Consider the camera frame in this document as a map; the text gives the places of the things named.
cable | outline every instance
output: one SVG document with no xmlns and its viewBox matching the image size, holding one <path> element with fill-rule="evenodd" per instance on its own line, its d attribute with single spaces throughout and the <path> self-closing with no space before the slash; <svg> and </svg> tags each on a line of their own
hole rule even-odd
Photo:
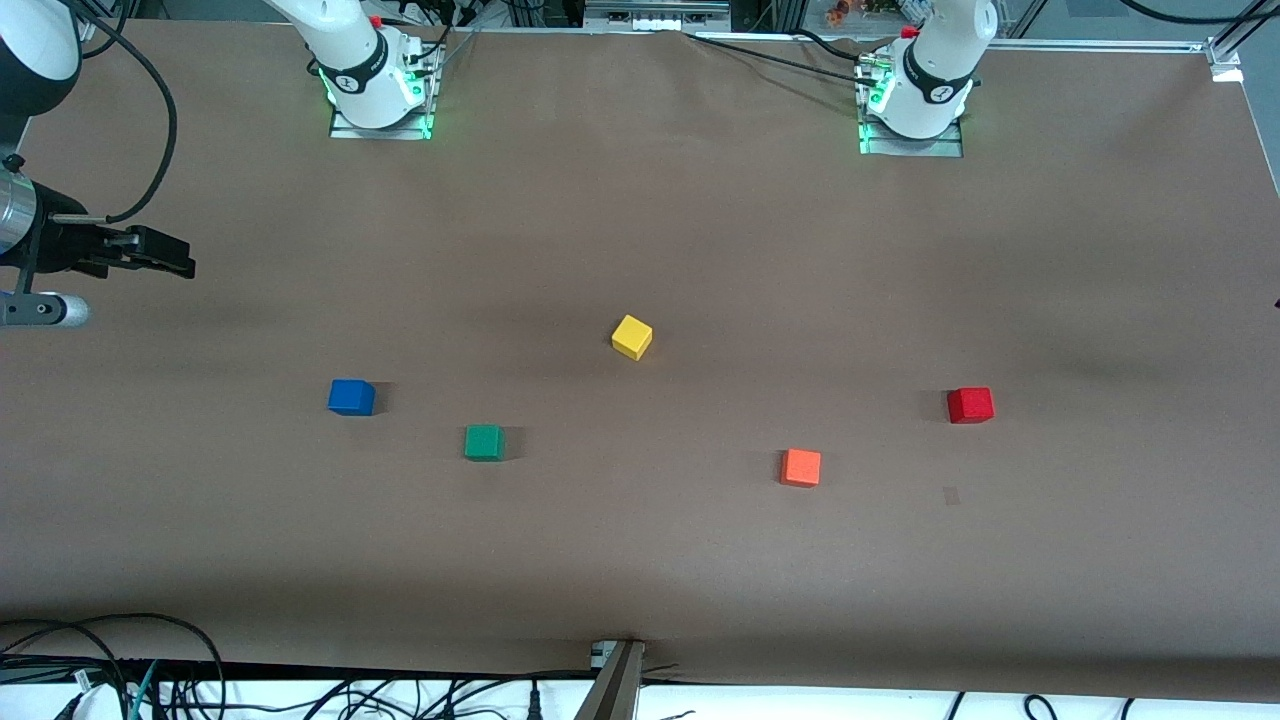
<svg viewBox="0 0 1280 720">
<path fill-rule="evenodd" d="M 764 53 L 756 53 L 755 50 L 748 50 L 746 47 L 739 47 L 736 45 L 730 45 L 727 42 L 721 42 L 718 40 L 710 40 L 709 37 L 698 37 L 696 35 L 686 35 L 686 37 L 689 37 L 690 40 L 694 40 L 696 42 L 701 42 L 704 45 L 712 45 L 714 47 L 721 47 L 723 50 L 732 50 L 733 53 L 741 53 L 744 55 L 750 55 L 753 58 L 759 58 L 762 60 L 769 60 L 772 63 L 780 63 L 782 65 L 788 65 L 788 67 L 792 67 L 792 68 L 799 68 L 801 70 L 809 70 L 810 73 L 818 73 L 820 76 L 833 77 L 836 79 L 844 79 L 844 81 L 849 81 L 849 82 L 852 82 L 852 83 L 856 83 L 856 85 L 865 85 L 868 87 L 876 85 L 876 81 L 873 81 L 872 78 L 846 76 L 846 74 L 836 73 L 836 72 L 827 70 L 827 69 L 823 69 L 823 68 L 815 68 L 813 65 L 805 65 L 804 63 L 796 63 L 794 60 L 787 60 L 787 59 L 783 59 L 783 58 L 776 58 L 773 55 L 765 55 Z"/>
<path fill-rule="evenodd" d="M 96 633 L 86 628 L 82 623 L 64 623 L 61 620 L 23 619 L 23 620 L 0 621 L 0 628 L 12 625 L 45 625 L 46 628 L 42 630 L 28 633 L 15 639 L 14 642 L 9 643 L 4 648 L 0 648 L 0 655 L 6 653 L 15 647 L 24 647 L 28 643 L 32 643 L 50 633 L 56 633 L 59 630 L 76 630 L 77 633 L 88 638 L 91 643 L 97 646 L 99 651 L 102 652 L 102 656 L 110 665 L 110 673 L 108 673 L 108 684 L 111 685 L 111 688 L 115 691 L 116 700 L 119 700 L 120 702 L 120 717 L 127 716 L 129 706 L 124 688 L 124 673 L 120 670 L 119 662 L 116 662 L 115 653 L 111 652 L 111 648 L 108 647 L 108 644 L 102 642 L 102 638 L 97 637 Z"/>
<path fill-rule="evenodd" d="M 489 708 L 489 707 L 485 707 L 485 708 L 481 708 L 481 710 L 468 710 L 466 712 L 458 712 L 458 714 L 453 715 L 452 717 L 471 717 L 471 716 L 475 716 L 475 715 L 497 715 L 502 720 L 511 720 L 511 717 L 507 717 L 502 712 L 498 712 L 497 710 L 493 710 L 493 708 Z"/>
<path fill-rule="evenodd" d="M 809 40 L 814 41 L 814 44 L 817 44 L 818 47 L 822 47 L 823 50 L 826 50 L 827 53 L 831 53 L 832 55 L 835 55 L 837 58 L 844 58 L 845 60 L 852 60 L 855 63 L 859 60 L 858 55 L 851 55 L 849 53 L 845 53 L 840 47 L 836 47 L 835 45 L 827 42 L 822 37 L 819 37 L 817 33 L 810 32 L 808 29 L 796 28 L 796 29 L 792 29 L 792 31 L 787 31 L 787 35 L 799 35 L 801 37 L 808 37 Z"/>
<path fill-rule="evenodd" d="M 79 707 L 79 701 L 84 700 L 84 693 L 79 693 L 73 697 L 65 706 L 63 706 L 61 712 L 54 717 L 54 720 L 74 720 L 76 708 Z"/>
<path fill-rule="evenodd" d="M 1266 20 L 1270 18 L 1280 18 L 1280 9 L 1268 10 L 1266 13 L 1253 13 L 1251 15 L 1231 15 L 1220 18 L 1196 18 L 1189 15 L 1171 15 L 1169 13 L 1161 13 L 1155 8 L 1148 8 L 1137 0 L 1120 0 L 1126 8 L 1142 14 L 1148 18 L 1156 18 L 1157 20 L 1164 20 L 1166 23 L 1176 23 L 1184 26 L 1216 26 L 1224 23 L 1248 23 L 1253 20 Z"/>
<path fill-rule="evenodd" d="M 330 700 L 338 697 L 338 693 L 340 693 L 343 689 L 351 687 L 351 683 L 352 683 L 351 680 L 343 680 L 337 685 L 334 685 L 329 692 L 324 693 L 320 697 L 320 700 L 311 703 L 311 710 L 308 710 L 307 714 L 302 716 L 302 720 L 311 720 L 312 717 L 319 715 L 320 708 L 328 705 Z"/>
<path fill-rule="evenodd" d="M 428 47 L 426 50 L 422 50 L 417 55 L 410 55 L 410 58 L 408 58 L 410 64 L 413 64 L 413 63 L 417 63 L 417 61 L 420 61 L 422 59 L 430 58 L 431 53 L 435 53 L 436 50 L 440 49 L 442 45 L 444 45 L 444 41 L 448 40 L 449 31 L 452 31 L 452 29 L 453 29 L 453 26 L 444 26 L 444 32 L 440 33 L 440 37 L 435 42 L 433 42 L 430 47 Z"/>
<path fill-rule="evenodd" d="M 543 692 L 538 689 L 538 680 L 530 680 L 534 687 L 529 691 L 529 717 L 527 720 L 543 720 Z"/>
<path fill-rule="evenodd" d="M 124 33 L 124 20 L 129 19 L 129 15 L 132 15 L 133 13 L 138 12 L 138 1 L 141 0 L 120 0 L 120 19 L 119 22 L 115 23 L 116 35 Z M 90 50 L 88 53 L 82 54 L 81 59 L 91 60 L 93 58 L 97 58 L 102 53 L 110 50 L 113 45 L 115 45 L 115 38 L 108 37 L 106 42 L 99 45 L 97 47 Z"/>
<path fill-rule="evenodd" d="M 201 630 L 196 625 L 193 625 L 193 624 L 191 624 L 191 623 L 188 623 L 186 620 L 182 620 L 179 618 L 174 618 L 172 615 L 164 615 L 164 614 L 160 614 L 160 612 L 113 612 L 110 615 L 97 615 L 95 618 L 86 618 L 84 620 L 77 620 L 74 623 L 64 623 L 61 620 L 37 620 L 37 619 L 4 620 L 4 621 L 0 621 L 0 628 L 8 626 L 8 625 L 20 625 L 20 624 L 26 624 L 26 625 L 38 624 L 38 625 L 49 625 L 49 626 L 46 626 L 44 630 L 37 630 L 35 633 L 28 634 L 24 638 L 20 638 L 18 641 L 14 641 L 13 643 L 9 643 L 9 646 L 5 647 L 4 650 L 0 650 L 0 652 L 8 652 L 10 648 L 13 648 L 13 647 L 15 647 L 18 644 L 23 644 L 23 643 L 27 643 L 27 642 L 37 641 L 37 639 L 40 639 L 40 638 L 42 638 L 45 635 L 56 633 L 59 630 L 76 629 L 81 634 L 84 634 L 86 637 L 90 637 L 90 639 L 92 639 L 95 642 L 95 644 L 97 644 L 99 648 L 102 650 L 102 652 L 105 655 L 108 655 L 108 659 L 111 661 L 111 666 L 114 669 L 119 670 L 119 665 L 115 664 L 115 656 L 111 653 L 110 648 L 106 647 L 106 643 L 104 643 L 101 638 L 99 638 L 97 635 L 95 635 L 93 633 L 91 633 L 88 629 L 84 628 L 84 625 L 92 625 L 95 623 L 108 623 L 108 621 L 111 621 L 111 620 L 157 620 L 160 623 L 168 623 L 170 625 L 175 625 L 178 628 L 182 628 L 183 630 L 187 630 L 188 633 L 191 633 L 191 634 L 196 635 L 197 638 L 200 638 L 200 642 L 205 646 L 205 650 L 209 651 L 209 655 L 214 660 L 214 667 L 218 670 L 218 682 L 221 685 L 221 698 L 219 701 L 218 720 L 223 720 L 223 715 L 225 715 L 225 712 L 227 712 L 225 711 L 225 706 L 227 706 L 227 674 L 223 671 L 223 657 L 218 652 L 218 646 L 214 644 L 214 641 L 209 637 L 207 633 L 205 633 L 204 630 Z M 124 679 L 123 679 L 123 675 L 120 675 L 120 688 L 118 689 L 122 693 L 120 716 L 125 717 L 127 716 L 127 705 L 125 705 L 125 700 L 124 700 L 125 693 L 123 692 L 123 684 L 124 684 Z"/>
<path fill-rule="evenodd" d="M 947 720 L 956 720 L 956 712 L 960 711 L 960 701 L 964 700 L 964 691 L 956 693 L 956 698 L 951 701 L 951 710 L 947 711 Z"/>
<path fill-rule="evenodd" d="M 129 720 L 142 719 L 142 698 L 146 697 L 147 688 L 151 685 L 151 678 L 156 674 L 156 665 L 160 665 L 160 661 L 152 660 L 151 666 L 142 675 L 142 683 L 138 684 L 138 697 L 133 698 L 133 707 L 129 708 Z"/>
<path fill-rule="evenodd" d="M 751 23 L 751 27 L 746 28 L 746 32 L 755 32 L 755 28 L 760 27 L 760 23 L 764 22 L 764 18 L 769 17 L 769 10 L 772 9 L 773 9 L 773 1 L 769 0 L 769 4 L 765 5 L 763 10 L 760 10 L 760 17 L 755 18 L 755 22 Z"/>
<path fill-rule="evenodd" d="M 1027 720 L 1039 720 L 1039 717 L 1036 717 L 1036 714 L 1032 712 L 1033 700 L 1038 700 L 1044 705 L 1044 710 L 1048 710 L 1050 720 L 1057 720 L 1057 712 L 1053 712 L 1053 706 L 1050 705 L 1047 700 L 1044 700 L 1044 696 L 1038 696 L 1038 694 L 1029 694 L 1023 698 L 1023 712 L 1027 714 Z"/>
<path fill-rule="evenodd" d="M 205 708 L 221 707 L 218 703 L 202 703 L 202 702 L 198 702 L 200 701 L 198 697 L 195 698 L 196 702 L 188 701 L 186 698 L 186 694 L 189 693 L 189 692 L 192 692 L 193 687 L 195 687 L 195 683 L 188 684 L 187 689 L 184 689 L 179 694 L 174 696 L 174 700 L 172 700 L 169 702 L 170 711 L 172 710 L 187 710 L 187 711 L 201 710 L 201 711 L 204 711 Z M 348 685 L 347 688 L 344 688 L 343 692 L 335 693 L 334 697 L 337 697 L 338 694 L 352 694 L 355 697 L 362 698 L 364 702 L 370 702 L 370 703 L 372 703 L 376 707 L 385 707 L 388 710 L 393 710 L 396 712 L 399 712 L 399 714 L 404 715 L 406 717 L 413 717 L 416 715 L 416 712 L 410 712 L 408 708 L 406 708 L 406 707 L 403 707 L 401 705 L 397 705 L 397 703 L 394 703 L 394 702 L 392 702 L 389 700 L 374 697 L 374 692 L 365 692 L 365 691 L 351 689 L 351 687 Z M 252 711 L 256 711 L 256 712 L 270 712 L 270 714 L 275 714 L 275 712 L 292 712 L 294 710 L 302 710 L 303 707 L 312 707 L 312 706 L 316 705 L 316 702 L 319 702 L 319 701 L 311 700 L 311 701 L 307 701 L 307 702 L 300 702 L 297 705 L 289 705 L 289 706 L 284 706 L 284 707 L 271 707 L 271 706 L 268 706 L 268 705 L 227 703 L 227 710 L 252 710 Z M 339 717 L 344 717 L 343 714 L 351 714 L 351 715 L 353 715 L 361 707 L 362 707 L 362 705 L 358 705 L 358 703 L 357 705 L 352 705 L 349 707 L 344 707 L 344 708 L 342 708 L 339 711 L 338 716 Z"/>
<path fill-rule="evenodd" d="M 160 158 L 160 167 L 156 168 L 156 173 L 151 178 L 151 184 L 147 186 L 146 192 L 142 193 L 142 197 L 140 197 L 138 201 L 134 202 L 132 208 L 120 213 L 119 215 L 106 217 L 108 223 L 119 223 L 123 220 L 128 220 L 133 215 L 137 215 L 143 208 L 146 208 L 147 202 L 151 202 L 151 197 L 155 196 L 156 190 L 160 187 L 160 182 L 164 181 L 165 173 L 169 172 L 169 163 L 173 161 L 173 151 L 178 145 L 178 106 L 173 101 L 173 94 L 169 92 L 169 86 L 165 85 L 164 78 L 160 77 L 160 70 L 157 70 L 156 67 L 151 64 L 151 60 L 148 60 L 146 55 L 138 51 L 138 49 L 134 47 L 132 42 L 125 40 L 124 36 L 120 35 L 119 32 L 115 32 L 115 29 L 113 29 L 111 26 L 106 24 L 96 15 L 93 15 L 91 12 L 88 12 L 88 9 L 83 4 L 83 0 L 58 0 L 58 1 L 70 8 L 72 13 L 76 13 L 79 17 L 88 20 L 90 23 L 92 23 L 95 27 L 97 27 L 97 29 L 105 32 L 108 37 L 119 42 L 120 47 L 124 47 L 124 50 L 128 51 L 129 55 L 133 55 L 133 59 L 137 60 L 140 65 L 142 65 L 142 69 L 145 69 L 148 76 L 151 76 L 151 79 L 155 81 L 156 87 L 160 88 L 161 97 L 164 97 L 165 111 L 169 114 L 169 129 L 165 137 L 164 155 Z"/>
<path fill-rule="evenodd" d="M 517 3 L 516 0 L 502 0 L 503 5 L 509 5 L 517 10 L 541 10 L 547 6 L 545 0 L 539 0 L 536 5 L 530 5 L 525 3 Z"/>
</svg>

blue cube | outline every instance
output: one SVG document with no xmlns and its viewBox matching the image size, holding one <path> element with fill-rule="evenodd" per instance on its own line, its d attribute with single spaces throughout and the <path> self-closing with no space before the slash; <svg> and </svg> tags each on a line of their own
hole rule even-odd
<svg viewBox="0 0 1280 720">
<path fill-rule="evenodd" d="M 374 386 L 365 380 L 337 379 L 329 388 L 329 410 L 339 415 L 370 416 L 374 414 Z"/>
</svg>

white floor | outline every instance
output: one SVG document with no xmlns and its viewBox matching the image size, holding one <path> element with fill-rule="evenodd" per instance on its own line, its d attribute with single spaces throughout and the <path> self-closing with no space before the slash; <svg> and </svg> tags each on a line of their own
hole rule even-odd
<svg viewBox="0 0 1280 720">
<path fill-rule="evenodd" d="M 315 701 L 335 683 L 332 682 L 246 682 L 230 683 L 229 703 L 284 707 Z M 358 683 L 357 688 L 371 691 L 378 682 Z M 590 687 L 584 680 L 540 682 L 543 717 L 545 720 L 572 720 Z M 439 698 L 447 689 L 445 682 L 420 683 L 422 707 Z M 468 710 L 497 710 L 508 720 L 526 720 L 529 711 L 529 682 L 502 685 L 474 701 L 457 707 L 458 714 Z M 168 687 L 161 691 L 168 697 Z M 74 684 L 8 685 L 0 687 L 0 720 L 52 720 L 59 710 L 78 692 Z M 218 701 L 218 684 L 204 683 L 201 702 Z M 379 697 L 402 706 L 415 707 L 416 689 L 412 682 L 397 682 Z M 965 696 L 956 720 L 1009 719 L 1024 720 L 1020 694 L 970 693 Z M 954 693 L 913 691 L 865 691 L 790 687 L 724 687 L 724 685 L 650 685 L 640 692 L 636 720 L 666 720 L 694 711 L 689 720 L 943 720 Z M 1053 710 L 1061 720 L 1116 720 L 1121 698 L 1050 696 Z M 343 712 L 347 701 L 339 696 L 315 720 L 334 720 Z M 1033 706 L 1039 720 L 1050 720 L 1042 707 Z M 276 719 L 300 720 L 307 708 L 289 712 L 265 714 L 253 710 L 228 711 L 225 720 Z M 215 711 L 209 711 L 211 717 Z M 378 717 L 403 719 L 394 712 L 367 712 L 356 720 Z M 82 702 L 76 720 L 119 720 L 116 700 L 101 689 L 92 691 Z M 147 712 L 142 717 L 150 717 Z M 498 715 L 476 715 L 493 717 Z M 1129 711 L 1130 720 L 1280 720 L 1280 705 L 1253 705 L 1229 702 L 1187 702 L 1166 700 L 1139 700 Z"/>
</svg>

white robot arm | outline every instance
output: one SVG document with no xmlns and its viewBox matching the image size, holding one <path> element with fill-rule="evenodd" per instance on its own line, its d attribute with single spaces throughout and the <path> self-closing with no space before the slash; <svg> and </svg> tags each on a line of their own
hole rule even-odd
<svg viewBox="0 0 1280 720">
<path fill-rule="evenodd" d="M 934 0 L 916 37 L 895 40 L 891 68 L 867 109 L 904 137 L 927 140 L 964 113 L 973 70 L 996 36 L 991 0 Z"/>
<path fill-rule="evenodd" d="M 425 101 L 415 77 L 422 42 L 393 27 L 375 28 L 360 0 L 264 1 L 302 33 L 334 105 L 352 124 L 387 127 Z M 0 114 L 52 109 L 79 68 L 78 32 L 63 0 L 0 0 Z"/>
<path fill-rule="evenodd" d="M 413 76 L 422 41 L 389 26 L 375 28 L 360 0 L 264 1 L 302 33 L 329 96 L 352 124 L 383 128 L 425 101 Z"/>
</svg>

cube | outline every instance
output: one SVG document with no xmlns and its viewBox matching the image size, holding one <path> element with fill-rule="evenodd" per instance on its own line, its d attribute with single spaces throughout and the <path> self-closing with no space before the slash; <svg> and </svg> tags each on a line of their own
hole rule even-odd
<svg viewBox="0 0 1280 720">
<path fill-rule="evenodd" d="M 955 425 L 986 423 L 996 416 L 989 387 L 963 387 L 947 393 L 947 410 Z"/>
<path fill-rule="evenodd" d="M 785 486 L 799 488 L 818 487 L 822 469 L 822 454 L 813 450 L 791 450 L 782 454 L 782 478 Z"/>
<path fill-rule="evenodd" d="M 329 387 L 329 410 L 339 415 L 367 418 L 374 414 L 375 395 L 372 383 L 340 378 Z"/>
<path fill-rule="evenodd" d="M 467 425 L 462 455 L 474 462 L 500 462 L 507 452 L 506 433 L 499 425 Z"/>
<path fill-rule="evenodd" d="M 644 351 L 653 342 L 653 328 L 640 320 L 627 315 L 618 323 L 618 329 L 613 331 L 613 350 L 626 355 L 632 360 L 640 360 Z"/>
</svg>

